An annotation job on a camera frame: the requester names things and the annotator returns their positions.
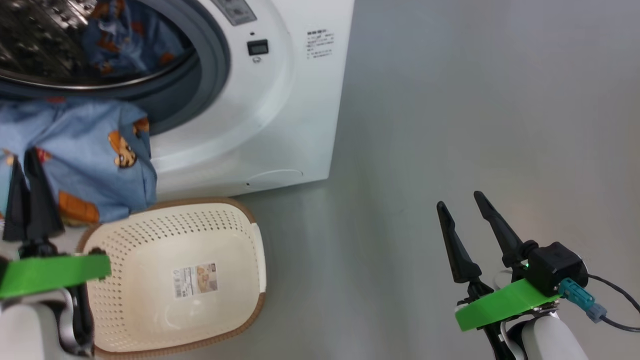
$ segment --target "gray floor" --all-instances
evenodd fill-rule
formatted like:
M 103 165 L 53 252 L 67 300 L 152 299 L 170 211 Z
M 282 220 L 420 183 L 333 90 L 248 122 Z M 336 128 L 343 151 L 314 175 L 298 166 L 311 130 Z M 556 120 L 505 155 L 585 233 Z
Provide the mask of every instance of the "gray floor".
M 474 190 L 524 240 L 561 241 L 640 298 L 638 18 L 624 0 L 358 0 L 331 178 L 240 198 L 264 236 L 262 314 L 169 359 L 492 358 L 457 328 L 465 287 L 435 213 L 446 201 L 490 282 L 500 253 Z M 569 303 L 560 316 L 592 359 L 640 353 Z

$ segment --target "cloth hanging from washing machine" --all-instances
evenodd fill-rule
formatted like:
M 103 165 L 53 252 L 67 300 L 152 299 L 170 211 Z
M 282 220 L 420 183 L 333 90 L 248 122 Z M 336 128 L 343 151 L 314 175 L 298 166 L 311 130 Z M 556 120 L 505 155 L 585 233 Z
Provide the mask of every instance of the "cloth hanging from washing machine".
M 35 147 L 66 223 L 112 222 L 156 202 L 147 114 L 86 97 L 0 101 L 0 217 L 14 161 Z
M 83 48 L 105 77 L 151 74 L 184 52 L 172 24 L 135 0 L 99 0 L 89 16 Z

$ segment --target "laundry basket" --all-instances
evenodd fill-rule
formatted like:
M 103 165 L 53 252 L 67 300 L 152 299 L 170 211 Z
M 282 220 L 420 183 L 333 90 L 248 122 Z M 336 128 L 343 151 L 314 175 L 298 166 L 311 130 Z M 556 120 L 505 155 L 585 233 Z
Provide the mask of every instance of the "laundry basket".
M 192 350 L 246 330 L 262 309 L 266 266 L 253 215 L 227 198 L 159 204 L 92 227 L 78 251 L 107 252 L 112 276 L 87 284 L 96 353 Z

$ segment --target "washing machine door opening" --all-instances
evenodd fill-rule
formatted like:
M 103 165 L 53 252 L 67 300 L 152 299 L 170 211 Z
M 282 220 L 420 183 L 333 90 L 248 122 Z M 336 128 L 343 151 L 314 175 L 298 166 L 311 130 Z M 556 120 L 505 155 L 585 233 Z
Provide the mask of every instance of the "washing machine door opening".
M 211 105 L 228 76 L 225 36 L 197 0 L 0 2 L 0 98 L 130 101 L 151 133 Z

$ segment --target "green bracket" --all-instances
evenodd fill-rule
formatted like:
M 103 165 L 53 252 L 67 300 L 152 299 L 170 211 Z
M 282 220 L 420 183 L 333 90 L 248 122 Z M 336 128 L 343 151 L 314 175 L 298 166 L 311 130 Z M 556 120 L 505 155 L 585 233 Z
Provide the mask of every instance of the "green bracket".
M 477 329 L 553 302 L 559 297 L 560 294 L 546 297 L 529 281 L 522 279 L 461 308 L 456 312 L 456 320 L 462 331 Z
M 111 263 L 107 255 L 55 256 L 12 261 L 0 283 L 0 299 L 68 288 L 110 275 Z

